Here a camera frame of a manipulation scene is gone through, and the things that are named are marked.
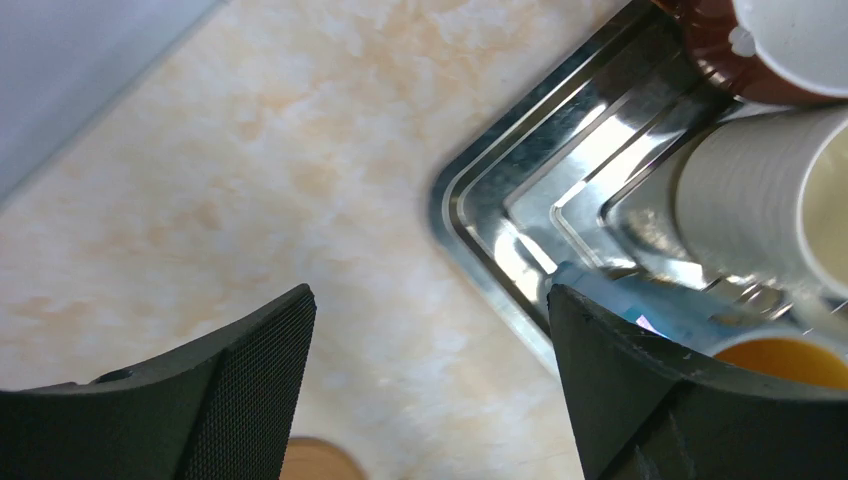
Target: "beige marble surface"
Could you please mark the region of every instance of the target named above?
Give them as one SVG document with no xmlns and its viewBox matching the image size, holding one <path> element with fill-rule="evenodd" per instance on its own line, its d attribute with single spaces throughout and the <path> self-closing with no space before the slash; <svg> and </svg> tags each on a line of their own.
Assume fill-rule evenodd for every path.
<svg viewBox="0 0 848 480">
<path fill-rule="evenodd" d="M 375 479 L 579 478 L 560 385 L 429 182 L 620 0 L 237 0 L 0 214 L 0 386 L 88 381 L 308 282 L 294 430 Z"/>
</svg>

